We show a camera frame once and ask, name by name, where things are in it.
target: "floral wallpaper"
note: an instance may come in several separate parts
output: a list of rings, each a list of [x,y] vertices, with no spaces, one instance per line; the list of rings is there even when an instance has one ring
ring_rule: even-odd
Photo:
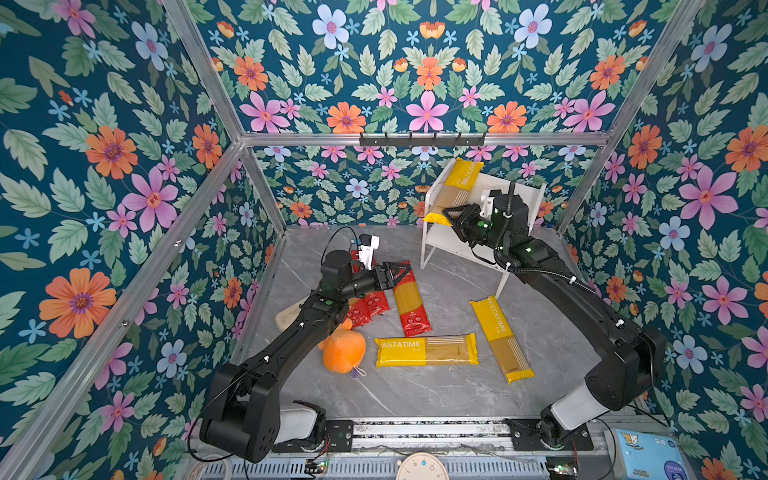
[[[707,1],[570,231],[598,295],[667,335],[650,407],[707,480],[768,474],[767,26]]]
[[[0,55],[4,455],[228,139],[155,1],[5,2]],[[243,175],[222,186],[36,478],[170,478],[269,256],[273,232]]]

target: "yellow pasta package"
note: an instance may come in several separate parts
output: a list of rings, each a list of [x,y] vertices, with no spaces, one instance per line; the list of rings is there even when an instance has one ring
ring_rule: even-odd
[[[379,355],[376,368],[382,366],[478,365],[477,339],[474,333],[453,336],[376,339]]]
[[[498,366],[501,367],[507,379],[507,384],[535,376],[520,350],[515,334],[509,328],[504,312],[498,306],[496,297],[491,295],[485,300],[470,303],[475,309],[475,315],[480,321],[488,343],[491,344]]]

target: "aluminum frame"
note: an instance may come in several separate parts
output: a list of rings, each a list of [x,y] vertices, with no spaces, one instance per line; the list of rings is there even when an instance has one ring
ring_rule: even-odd
[[[218,193],[220,185],[230,175],[242,154],[242,144],[231,145],[197,189],[179,217],[163,235],[147,261],[128,284],[123,295],[104,321],[83,346],[64,376],[48,395],[48,401],[31,421],[21,438],[14,443],[0,462],[0,478],[23,480],[31,478],[42,458],[66,428],[81,399],[91,390],[96,376],[104,368],[128,327],[134,322],[171,262],[179,246],[192,234],[197,222]]]
[[[557,229],[560,235],[565,235],[576,212],[581,208],[595,181],[600,177],[608,159],[616,151],[624,132],[631,125],[643,101],[656,84],[661,71],[667,66],[672,54],[683,39],[683,35],[691,27],[694,17],[705,3],[706,0],[680,0],[680,3],[677,4],[670,21],[659,35],[653,50],[650,51],[648,62],[637,77],[637,81],[632,86],[627,98],[624,99],[619,112],[608,129],[608,143],[595,154],[587,171],[584,172],[576,186],[576,190],[568,199],[568,206],[558,219]]]

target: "stuffed toy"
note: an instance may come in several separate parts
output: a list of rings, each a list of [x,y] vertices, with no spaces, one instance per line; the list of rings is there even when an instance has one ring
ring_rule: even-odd
[[[323,364],[331,372],[349,373],[360,365],[366,354],[366,339],[352,331],[352,320],[346,319],[318,347],[323,351]]]

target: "gray marble floor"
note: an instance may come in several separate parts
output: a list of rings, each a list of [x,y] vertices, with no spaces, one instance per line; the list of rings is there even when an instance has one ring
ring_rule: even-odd
[[[557,308],[511,276],[499,303],[536,377],[507,385],[469,304],[493,294],[500,273],[440,250],[420,270],[421,229],[355,229],[381,237],[378,261],[411,260],[434,330],[429,335],[477,333],[480,365],[377,369],[378,347],[373,339],[403,335],[394,297],[388,292],[391,310],[359,329],[366,337],[361,368],[367,376],[354,379],[329,372],[323,366],[322,352],[315,349],[285,383],[282,403],[294,399],[316,403],[329,416],[537,415],[576,386],[598,362],[589,342]],[[259,325],[248,340],[249,356],[278,335],[275,315],[317,285],[320,254],[334,230],[288,231]],[[534,235],[570,259],[553,230],[536,229]],[[348,238],[349,231],[339,233],[332,248],[346,248]]]

